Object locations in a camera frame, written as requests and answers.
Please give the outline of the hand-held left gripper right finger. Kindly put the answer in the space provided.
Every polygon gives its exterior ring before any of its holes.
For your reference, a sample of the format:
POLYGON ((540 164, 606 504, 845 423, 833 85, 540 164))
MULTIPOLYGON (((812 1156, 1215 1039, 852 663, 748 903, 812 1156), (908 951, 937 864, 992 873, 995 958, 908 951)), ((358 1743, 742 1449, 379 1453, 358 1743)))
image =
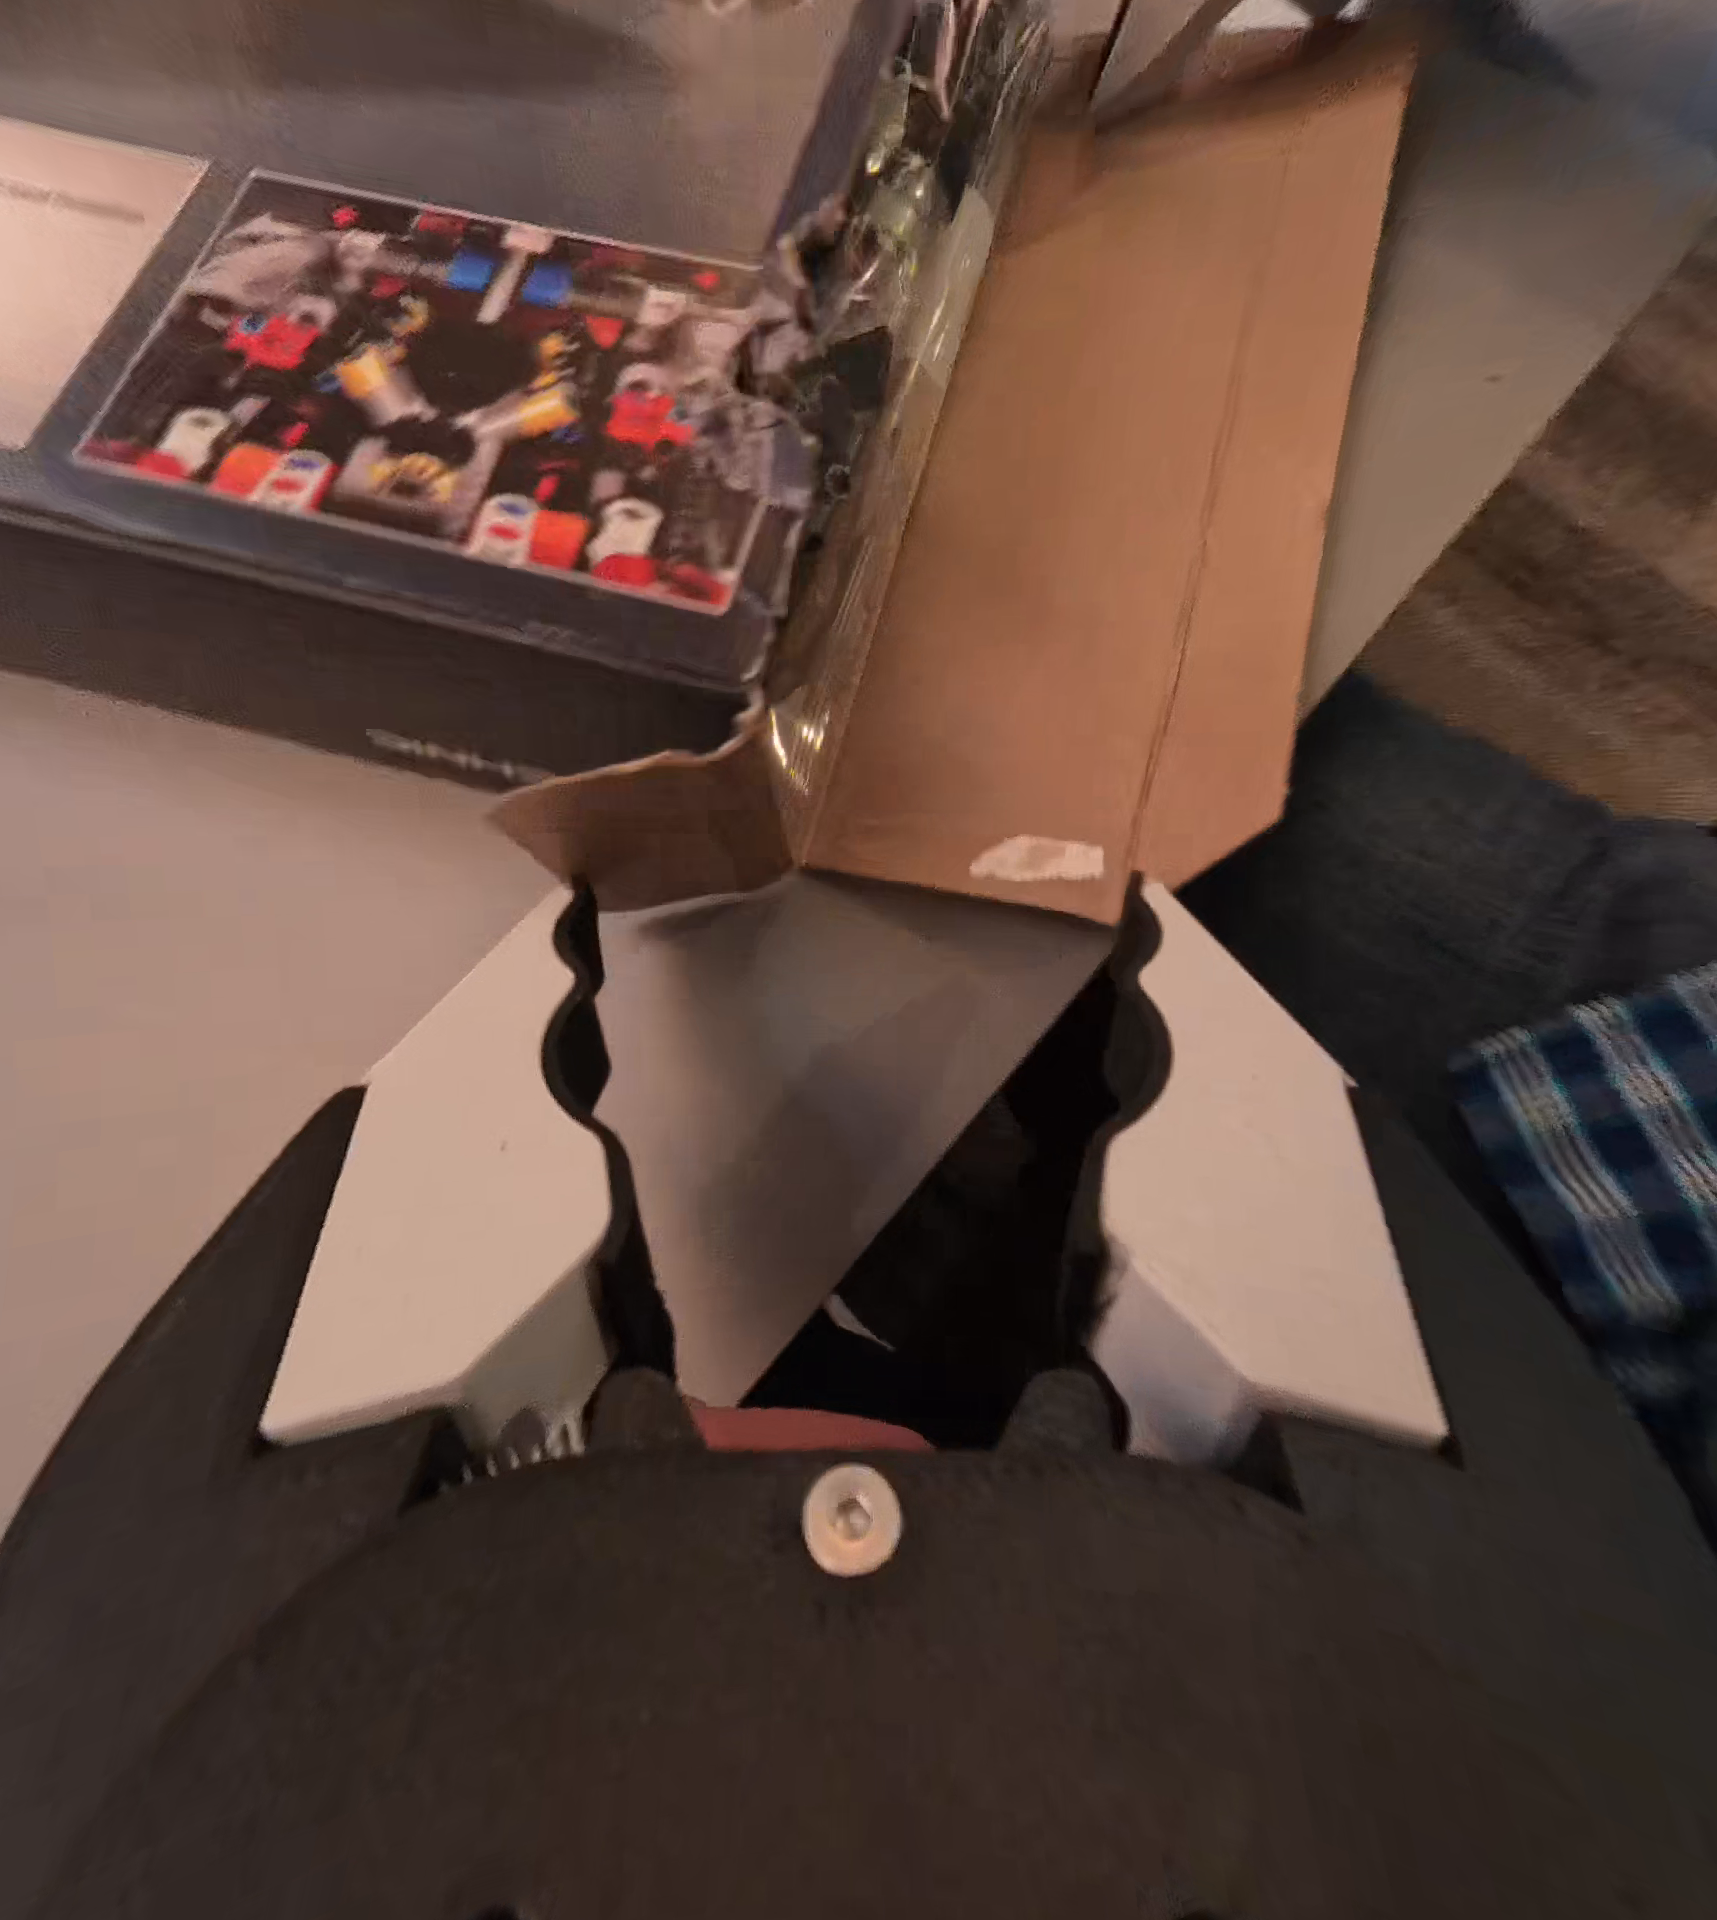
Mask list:
POLYGON ((1127 1453, 1229 1464, 1282 1421, 1439 1453, 1446 1406, 1351 1077, 1152 882, 1085 1002, 1060 1324, 1127 1453))

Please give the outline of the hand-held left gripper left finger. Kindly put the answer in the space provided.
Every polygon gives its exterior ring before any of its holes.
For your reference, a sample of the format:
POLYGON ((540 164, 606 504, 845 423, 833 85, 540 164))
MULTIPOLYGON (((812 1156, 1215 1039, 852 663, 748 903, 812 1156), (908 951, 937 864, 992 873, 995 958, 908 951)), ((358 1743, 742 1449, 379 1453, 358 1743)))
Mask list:
POLYGON ((668 1347, 631 1160, 600 1108, 600 912, 558 887, 370 1067, 263 1406, 298 1446, 416 1414, 465 1449, 579 1449, 668 1347))

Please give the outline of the dark lego set box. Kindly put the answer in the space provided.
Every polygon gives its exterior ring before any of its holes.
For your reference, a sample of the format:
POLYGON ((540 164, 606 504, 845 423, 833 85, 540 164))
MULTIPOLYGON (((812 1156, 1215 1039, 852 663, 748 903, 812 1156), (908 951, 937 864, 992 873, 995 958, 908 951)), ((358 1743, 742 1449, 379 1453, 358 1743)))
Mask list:
POLYGON ((1414 53, 1032 118, 830 788, 756 733, 781 237, 916 3, 0 3, 0 662, 511 788, 606 912, 1116 926, 1275 829, 1414 53))

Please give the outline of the clear bag of lego pieces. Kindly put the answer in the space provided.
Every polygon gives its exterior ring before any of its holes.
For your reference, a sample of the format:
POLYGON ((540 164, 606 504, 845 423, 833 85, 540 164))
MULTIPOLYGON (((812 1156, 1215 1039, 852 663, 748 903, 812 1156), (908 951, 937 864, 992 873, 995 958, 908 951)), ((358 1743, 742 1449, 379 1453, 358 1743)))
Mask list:
POLYGON ((777 559, 756 722, 794 858, 822 812, 887 610, 1002 209, 1052 75, 1049 3, 919 3, 845 191, 777 244, 785 326, 748 370, 774 405, 777 559))

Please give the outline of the person's leg in blue jeans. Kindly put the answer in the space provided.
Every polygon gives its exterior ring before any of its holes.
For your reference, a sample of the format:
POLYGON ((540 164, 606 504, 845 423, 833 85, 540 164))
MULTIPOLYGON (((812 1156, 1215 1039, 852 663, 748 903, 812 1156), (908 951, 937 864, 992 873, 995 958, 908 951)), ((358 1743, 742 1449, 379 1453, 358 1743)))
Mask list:
POLYGON ((1275 829, 1179 903, 1548 1287, 1450 1064, 1570 1004, 1717 965, 1717 840, 1637 819, 1347 676, 1304 720, 1275 829))

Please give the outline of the blue plaid shirt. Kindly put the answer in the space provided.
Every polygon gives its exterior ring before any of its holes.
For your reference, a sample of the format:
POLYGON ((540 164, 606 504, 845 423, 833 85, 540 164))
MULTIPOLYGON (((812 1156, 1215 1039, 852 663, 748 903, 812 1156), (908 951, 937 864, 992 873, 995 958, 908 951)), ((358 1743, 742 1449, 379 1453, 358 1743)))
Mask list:
POLYGON ((1717 1553, 1717 965, 1475 1042, 1452 1091, 1717 1553))

